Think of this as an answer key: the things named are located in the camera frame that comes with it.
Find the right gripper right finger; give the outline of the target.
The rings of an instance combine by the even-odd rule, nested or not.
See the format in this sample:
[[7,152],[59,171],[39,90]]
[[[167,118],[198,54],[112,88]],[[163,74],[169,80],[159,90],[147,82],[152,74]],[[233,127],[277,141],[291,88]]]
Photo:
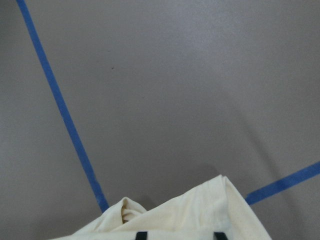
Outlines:
[[227,235],[224,232],[214,232],[213,233],[214,240],[227,240]]

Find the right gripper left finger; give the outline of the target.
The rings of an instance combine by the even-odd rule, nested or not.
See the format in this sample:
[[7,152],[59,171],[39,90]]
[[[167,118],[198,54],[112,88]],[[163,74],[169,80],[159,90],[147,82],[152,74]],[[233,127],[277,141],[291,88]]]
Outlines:
[[148,232],[147,231],[139,231],[136,233],[135,240],[147,240]]

